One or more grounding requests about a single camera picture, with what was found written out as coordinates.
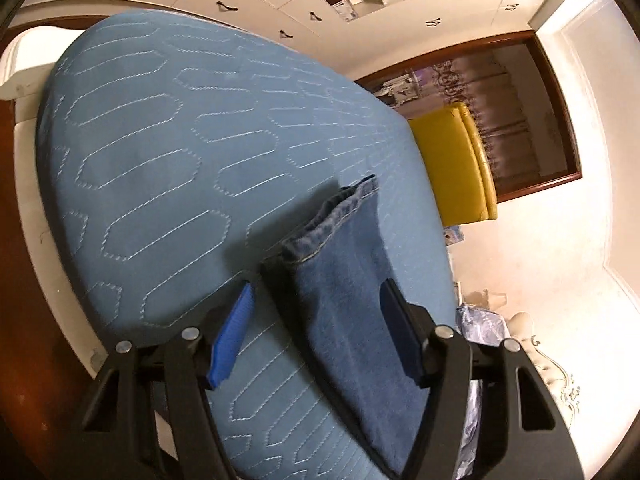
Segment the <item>dark blue denim jeans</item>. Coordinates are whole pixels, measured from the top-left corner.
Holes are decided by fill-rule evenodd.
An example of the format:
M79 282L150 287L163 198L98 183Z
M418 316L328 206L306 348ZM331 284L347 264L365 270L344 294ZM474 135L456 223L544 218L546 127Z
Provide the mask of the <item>dark blue denim jeans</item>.
M436 211L422 231L406 200L390 207L404 240L385 238L384 197L375 176L322 200L260 267L262 280L323 395L373 463L391 479L404 472L428 392L406 368L421 346L380 289L396 282L433 320L456 320L454 280Z

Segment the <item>teal quilted bed mattress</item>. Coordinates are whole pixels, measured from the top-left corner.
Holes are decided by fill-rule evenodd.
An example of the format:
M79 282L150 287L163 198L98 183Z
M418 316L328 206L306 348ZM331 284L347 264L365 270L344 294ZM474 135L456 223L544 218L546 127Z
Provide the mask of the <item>teal quilted bed mattress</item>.
M358 84L249 32L163 11L100 21L44 87L36 163L65 272L96 334L159 344L232 301L256 306L208 403L245 479L390 479L314 382L260 279L336 188L381 183L439 214L408 122Z

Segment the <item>patterned purple curtain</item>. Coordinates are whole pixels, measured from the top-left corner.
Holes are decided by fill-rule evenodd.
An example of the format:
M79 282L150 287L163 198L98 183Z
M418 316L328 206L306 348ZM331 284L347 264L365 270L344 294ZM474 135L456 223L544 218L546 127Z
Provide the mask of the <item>patterned purple curtain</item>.
M406 119L466 105L502 200L579 171L573 137L528 42L484 49L431 65L417 62L363 87Z

